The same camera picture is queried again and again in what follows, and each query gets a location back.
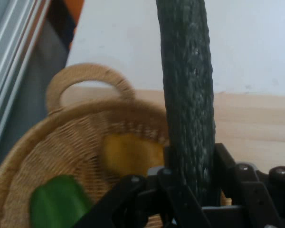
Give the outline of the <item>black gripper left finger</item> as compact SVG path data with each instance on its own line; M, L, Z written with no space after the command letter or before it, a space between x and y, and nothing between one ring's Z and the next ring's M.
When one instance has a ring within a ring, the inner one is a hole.
M188 186L175 171L175 150L163 151L165 165L157 174L120 179L74 226L76 228L143 228L160 215L165 228L210 228L211 224Z

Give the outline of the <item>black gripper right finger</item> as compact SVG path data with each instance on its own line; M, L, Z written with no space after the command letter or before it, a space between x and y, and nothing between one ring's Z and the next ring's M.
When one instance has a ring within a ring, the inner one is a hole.
M226 147L215 144L215 180L231 206L214 210L216 228L285 228L285 166L268 174L255 165L235 162Z

